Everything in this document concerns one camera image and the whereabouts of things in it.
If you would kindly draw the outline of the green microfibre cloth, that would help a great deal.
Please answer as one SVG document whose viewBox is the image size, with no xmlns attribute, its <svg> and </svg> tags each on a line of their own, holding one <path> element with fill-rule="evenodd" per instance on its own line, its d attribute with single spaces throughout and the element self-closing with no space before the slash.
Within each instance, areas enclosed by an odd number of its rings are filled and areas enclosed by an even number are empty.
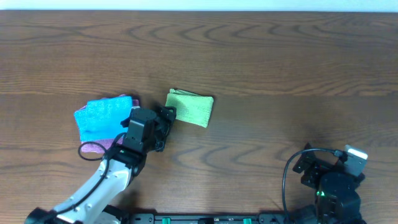
<svg viewBox="0 0 398 224">
<path fill-rule="evenodd" d="M 178 120 L 207 128 L 213 103 L 212 96 L 170 89 L 165 105 L 176 108 Z"/>
</svg>

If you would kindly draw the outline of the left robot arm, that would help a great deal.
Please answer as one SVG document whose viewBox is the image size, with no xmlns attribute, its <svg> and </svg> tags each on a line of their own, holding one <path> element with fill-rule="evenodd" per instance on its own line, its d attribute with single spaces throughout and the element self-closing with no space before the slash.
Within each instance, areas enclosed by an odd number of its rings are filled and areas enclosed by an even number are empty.
<svg viewBox="0 0 398 224">
<path fill-rule="evenodd" d="M 99 158 L 96 172 L 66 201 L 29 213 L 26 223 L 94 223 L 115 196 L 125 190 L 145 166 L 149 152 L 162 152 L 177 116 L 173 106 L 133 107 L 118 134 Z"/>
</svg>

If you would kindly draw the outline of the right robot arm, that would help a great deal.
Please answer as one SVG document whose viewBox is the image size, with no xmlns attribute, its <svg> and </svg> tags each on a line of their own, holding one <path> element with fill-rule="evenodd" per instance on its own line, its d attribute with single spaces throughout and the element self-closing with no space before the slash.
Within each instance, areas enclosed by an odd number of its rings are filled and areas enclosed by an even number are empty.
<svg viewBox="0 0 398 224">
<path fill-rule="evenodd" d="M 293 171 L 302 174 L 301 183 L 315 190 L 314 204 L 288 212 L 286 223 L 365 223 L 356 189 L 365 179 L 368 155 L 353 146 L 344 150 L 319 149 L 306 144 L 287 162 L 299 156 Z"/>
</svg>

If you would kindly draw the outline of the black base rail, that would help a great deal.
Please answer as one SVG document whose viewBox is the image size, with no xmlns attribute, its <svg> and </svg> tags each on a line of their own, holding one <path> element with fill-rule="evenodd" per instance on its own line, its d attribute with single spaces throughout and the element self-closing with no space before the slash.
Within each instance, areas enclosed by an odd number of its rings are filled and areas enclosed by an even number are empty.
<svg viewBox="0 0 398 224">
<path fill-rule="evenodd" d="M 257 215 L 172 215 L 135 213 L 130 215 L 128 224 L 285 224 L 288 223 L 283 214 L 260 213 Z"/>
</svg>

